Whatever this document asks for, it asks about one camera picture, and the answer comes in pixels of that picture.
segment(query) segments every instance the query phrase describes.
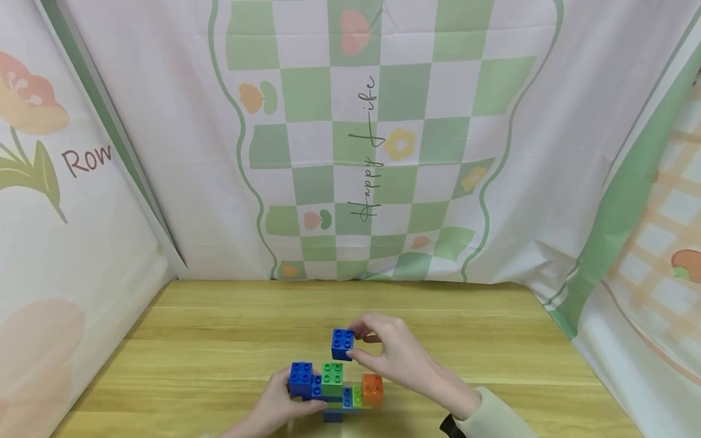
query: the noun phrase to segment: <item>orange building block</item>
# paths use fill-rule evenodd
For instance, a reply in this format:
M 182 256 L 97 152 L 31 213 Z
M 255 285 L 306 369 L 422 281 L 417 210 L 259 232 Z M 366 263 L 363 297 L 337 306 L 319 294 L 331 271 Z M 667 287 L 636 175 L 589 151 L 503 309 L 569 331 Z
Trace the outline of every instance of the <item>orange building block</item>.
M 377 374 L 362 375 L 362 405 L 378 407 L 382 405 L 385 390 L 382 386 L 382 377 Z

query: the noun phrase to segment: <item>green stripe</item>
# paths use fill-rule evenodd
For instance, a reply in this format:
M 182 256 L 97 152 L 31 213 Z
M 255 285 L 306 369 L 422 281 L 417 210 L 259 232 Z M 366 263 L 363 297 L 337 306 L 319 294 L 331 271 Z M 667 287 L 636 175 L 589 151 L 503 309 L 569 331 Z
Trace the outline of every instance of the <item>green stripe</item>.
M 139 163 L 132 159 L 122 136 L 119 135 L 117 122 L 110 116 L 107 103 L 103 99 L 102 93 L 100 93 L 100 89 L 97 86 L 93 75 L 90 73 L 90 69 L 88 68 L 86 61 L 83 59 L 83 53 L 78 47 L 78 44 L 70 30 L 70 26 L 63 16 L 63 12 L 58 7 L 57 0 L 41 0 L 41 5 L 46 12 L 46 16 L 51 21 L 51 25 L 53 26 L 60 43 L 66 50 L 66 54 L 73 64 L 78 78 L 88 94 L 88 98 L 93 103 L 97 116 L 100 117 L 100 121 L 107 131 L 107 135 L 114 145 L 115 150 L 117 150 L 119 157 L 139 189 L 139 192 L 141 192 L 142 196 L 148 203 L 151 211 L 158 219 L 158 222 L 160 222 L 170 241 L 173 242 L 168 226 L 166 225 L 163 215 L 156 204 L 156 200 L 147 189 L 148 183 L 144 181 L 139 174 Z
M 275 257 L 273 250 L 268 246 L 268 243 L 265 241 L 265 238 L 263 237 L 263 231 L 261 229 L 261 221 L 263 219 L 263 209 L 264 209 L 263 200 L 261 199 L 258 192 L 256 192 L 253 189 L 253 186 L 251 185 L 250 181 L 248 181 L 248 178 L 246 177 L 246 172 L 243 168 L 243 160 L 241 159 L 241 150 L 243 148 L 243 141 L 246 138 L 246 120 L 243 118 L 243 111 L 241 111 L 241 108 L 238 106 L 238 104 L 236 103 L 234 98 L 231 96 L 231 93 L 226 88 L 226 85 L 224 84 L 224 79 L 222 78 L 222 72 L 219 70 L 219 62 L 217 61 L 217 53 L 215 52 L 215 24 L 217 23 L 217 13 L 218 12 L 219 12 L 219 0 L 212 0 L 212 12 L 210 14 L 210 22 L 209 22 L 209 26 L 207 29 L 207 39 L 209 40 L 209 45 L 210 45 L 210 57 L 212 58 L 212 67 L 214 68 L 215 75 L 217 76 L 217 81 L 219 82 L 219 87 L 222 89 L 224 96 L 226 96 L 226 99 L 229 101 L 231 106 L 236 111 L 236 115 L 238 116 L 238 122 L 239 122 L 239 125 L 241 126 L 241 132 L 238 135 L 238 140 L 236 141 L 236 164 L 238 165 L 238 171 L 241 172 L 241 177 L 243 178 L 243 182 L 245 182 L 246 187 L 248 187 L 248 189 L 251 190 L 251 193 L 253 193 L 253 196 L 255 196 L 256 200 L 258 201 L 258 217 L 256 218 L 256 229 L 258 230 L 258 236 L 261 238 L 263 245 L 268 250 L 270 255 L 273 257 L 273 268 L 270 270 L 270 279 L 273 279 L 273 278 L 275 278 L 275 270 L 278 268 L 278 259 L 277 259 L 277 257 Z
M 618 257 L 642 215 L 672 126 L 701 64 L 701 45 L 667 90 L 604 194 L 577 274 L 566 283 L 567 297 L 550 312 L 570 338 L 577 336 L 584 305 Z
M 506 138 L 506 147 L 504 148 L 504 154 L 501 157 L 501 161 L 499 162 L 498 167 L 494 171 L 494 173 L 487 179 L 487 181 L 484 183 L 482 186 L 482 189 L 479 191 L 479 208 L 482 210 L 482 215 L 484 216 L 484 232 L 482 233 L 482 240 L 480 240 L 479 245 L 475 249 L 472 254 L 470 254 L 465 261 L 463 262 L 463 267 L 461 269 L 461 274 L 463 276 L 463 282 L 468 281 L 468 275 L 467 275 L 467 268 L 468 264 L 474 259 L 483 249 L 484 246 L 486 245 L 487 239 L 489 239 L 489 231 L 490 231 L 490 223 L 489 223 L 489 210 L 486 207 L 486 201 L 485 201 L 485 195 L 486 191 L 489 188 L 489 185 L 499 176 L 501 171 L 504 169 L 504 166 L 506 165 L 506 161 L 509 159 L 509 154 L 511 152 L 511 137 L 513 133 L 513 126 L 514 126 L 514 117 L 516 116 L 516 110 L 518 110 L 519 105 L 521 104 L 521 101 L 524 99 L 526 96 L 526 93 L 528 93 L 528 90 L 531 88 L 533 83 L 536 81 L 538 76 L 540 75 L 540 72 L 543 70 L 543 67 L 545 66 L 545 63 L 547 62 L 547 59 L 550 57 L 550 53 L 552 53 L 552 49 L 555 47 L 555 43 L 557 42 L 557 38 L 560 35 L 560 29 L 562 28 L 562 17 L 564 14 L 564 6 L 562 3 L 562 0 L 553 0 L 555 10 L 557 12 L 557 24 L 555 26 L 555 33 L 552 36 L 552 41 L 550 42 L 550 47 L 547 50 L 547 54 L 545 55 L 545 59 L 543 62 L 541 62 L 540 67 L 538 68 L 538 71 L 536 74 L 533 76 L 533 79 L 531 79 L 531 82 L 529 82 L 528 85 L 526 85 L 525 89 L 521 92 L 521 95 L 519 96 L 518 100 L 514 104 L 514 109 L 511 111 L 511 116 L 509 117 L 509 133 Z
M 648 97 L 645 99 L 645 103 L 640 108 L 640 112 L 638 113 L 637 117 L 635 118 L 635 121 L 631 125 L 630 130 L 628 131 L 627 135 L 625 136 L 625 139 L 623 140 L 623 143 L 621 144 L 620 148 L 616 152 L 615 158 L 613 159 L 613 161 L 611 161 L 611 166 L 608 169 L 609 173 L 611 173 L 611 170 L 613 169 L 615 162 L 618 160 L 619 155 L 621 154 L 623 148 L 625 147 L 625 144 L 627 143 L 630 135 L 632 134 L 633 129 L 635 129 L 635 126 L 638 123 L 638 121 L 640 120 L 640 117 L 642 116 L 643 112 L 645 111 L 645 108 L 647 107 L 648 103 L 650 102 L 650 99 L 652 99 L 652 96 L 655 94 L 655 91 L 657 91 L 658 87 L 660 86 L 660 83 L 662 82 L 662 78 L 665 77 L 665 74 L 667 73 L 669 66 L 672 64 L 672 61 L 676 57 L 677 53 L 679 53 L 679 51 L 681 50 L 682 45 L 684 44 L 684 42 L 688 38 L 689 34 L 691 33 L 691 30 L 694 28 L 694 25 L 698 21 L 700 15 L 701 15 L 701 8 L 699 8 L 696 11 L 696 14 L 694 15 L 694 17 L 690 21 L 690 23 L 687 26 L 686 30 L 684 31 L 681 39 L 679 40 L 676 47 L 672 51 L 672 54 L 669 56 L 669 59 L 667 60 L 667 64 L 665 65 L 665 68 L 662 69 L 662 73 L 660 74 L 657 81 L 655 82 L 655 85 L 653 86 L 652 91 L 650 91 L 650 94 L 648 94 Z M 658 145 L 659 147 L 662 148 L 661 150 L 658 151 L 660 156 L 661 156 L 662 150 L 664 150 L 664 146 L 666 144 L 667 144 L 667 138 L 664 138 L 662 143 Z M 655 169 L 657 168 L 657 164 L 658 164 L 659 160 L 660 159 L 658 157 L 657 160 L 655 161 L 655 164 L 654 164 Z M 618 173 L 621 173 L 622 169 L 623 169 L 623 166 L 621 165 L 621 168 L 618 170 Z M 639 191 L 640 193 L 638 193 L 638 195 L 639 196 L 644 195 L 645 199 L 647 199 L 647 196 L 648 196 L 650 189 L 652 187 L 652 183 L 645 182 L 645 181 L 642 181 L 640 183 L 642 184 L 641 186 L 629 186 L 628 189 L 632 189 L 631 193 L 635 193 L 635 192 Z M 599 211 L 601 211 L 601 209 L 602 209 L 603 199 L 605 199 L 605 198 L 606 198 L 606 195 L 604 195 L 604 198 L 602 198 L 602 204 L 599 205 Z M 613 264 L 613 262 L 615 261 L 615 258 L 618 256 L 620 249 L 622 248 L 623 244 L 625 244 L 625 241 L 627 240 L 627 236 L 629 236 L 630 233 L 632 233 L 635 225 L 637 224 L 637 222 L 640 218 L 640 215 L 642 214 L 641 213 L 642 207 L 644 207 L 644 204 L 642 206 L 640 206 L 640 208 L 638 210 L 635 210 L 638 212 L 636 214 L 631 214 L 631 213 L 633 213 L 633 211 L 630 211 L 630 210 L 623 210 L 623 211 L 616 210 L 617 213 L 615 216 L 613 216 L 614 220 L 620 221 L 622 219 L 626 219 L 625 223 L 629 224 L 629 228 L 627 229 L 626 238 L 623 240 L 623 243 L 620 243 L 620 246 L 619 246 L 619 244 L 612 245 L 608 249 L 606 248 L 606 243 L 601 242 L 601 239 L 604 238 L 606 233 L 603 230 L 601 230 L 601 227 L 602 227 L 601 223 L 597 223 L 597 221 L 599 220 L 599 214 L 597 213 L 597 217 L 594 220 L 594 226 L 592 227 L 592 232 L 590 233 L 590 236 L 587 239 L 587 243 L 585 244 L 584 249 L 582 250 L 582 253 L 580 254 L 580 256 L 578 258 L 578 264 L 575 266 L 575 268 L 573 268 L 572 272 L 574 272 L 574 270 L 577 269 L 577 267 L 579 265 L 581 265 L 581 263 L 587 263 L 587 265 L 589 265 L 590 263 L 594 263 L 594 264 L 599 263 L 600 260 L 598 260 L 598 258 L 602 254 L 607 254 L 608 255 L 607 259 L 609 260 L 609 262 L 608 262 L 608 264 L 601 264 L 601 266 L 599 267 L 599 269 L 598 269 L 599 279 L 596 280 L 593 283 L 593 285 L 597 284 L 604 277 L 608 268 L 610 268 L 611 265 Z M 567 275 L 568 279 L 569 279 L 569 276 L 572 274 L 572 272 L 570 272 Z M 550 299 L 548 299 L 545 303 L 543 303 L 543 305 L 544 306 L 552 305 L 552 302 L 564 293 L 565 287 L 569 288 L 568 284 L 570 282 L 581 281 L 581 280 L 577 279 L 578 276 L 579 276 L 579 274 L 575 275 L 575 277 L 573 277 L 569 280 L 565 280 L 565 283 L 563 283 L 562 287 L 560 287 L 560 289 L 557 291 L 557 293 L 555 295 L 551 296 Z M 587 294 L 587 296 L 589 296 L 591 291 L 594 289 L 593 285 L 592 285 L 591 290 L 589 290 L 589 292 L 585 292 Z

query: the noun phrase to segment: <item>right hand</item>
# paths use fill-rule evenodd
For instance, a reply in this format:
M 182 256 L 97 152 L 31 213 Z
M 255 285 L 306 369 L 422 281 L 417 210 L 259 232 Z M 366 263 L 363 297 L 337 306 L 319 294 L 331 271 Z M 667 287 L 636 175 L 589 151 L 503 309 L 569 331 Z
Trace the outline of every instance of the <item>right hand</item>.
M 382 342 L 379 356 L 354 348 L 348 356 L 394 383 L 428 397 L 465 420 L 482 403 L 479 393 L 453 371 L 436 362 L 398 317 L 368 312 L 353 321 L 349 330 L 366 343 Z

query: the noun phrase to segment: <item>black wristband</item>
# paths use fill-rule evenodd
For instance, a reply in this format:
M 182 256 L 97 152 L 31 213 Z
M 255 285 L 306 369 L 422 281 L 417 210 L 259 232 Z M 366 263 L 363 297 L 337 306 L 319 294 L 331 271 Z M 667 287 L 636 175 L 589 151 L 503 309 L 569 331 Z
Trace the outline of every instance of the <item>black wristband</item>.
M 443 420 L 443 423 L 440 423 L 440 427 L 443 432 L 445 432 L 446 435 L 448 435 L 450 438 L 467 438 L 465 434 L 463 434 L 463 431 L 458 429 L 457 424 L 455 424 L 455 420 L 453 419 L 453 414 L 449 413 L 448 416 Z

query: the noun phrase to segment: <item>green building block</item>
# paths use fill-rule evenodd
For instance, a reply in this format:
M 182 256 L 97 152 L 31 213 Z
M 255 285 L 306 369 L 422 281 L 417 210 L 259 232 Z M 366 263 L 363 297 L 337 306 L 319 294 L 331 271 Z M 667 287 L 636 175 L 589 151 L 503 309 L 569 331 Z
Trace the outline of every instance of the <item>green building block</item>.
M 359 383 L 353 385 L 353 409 L 372 409 L 362 405 L 362 386 Z
M 343 397 L 343 364 L 326 362 L 321 371 L 321 395 Z

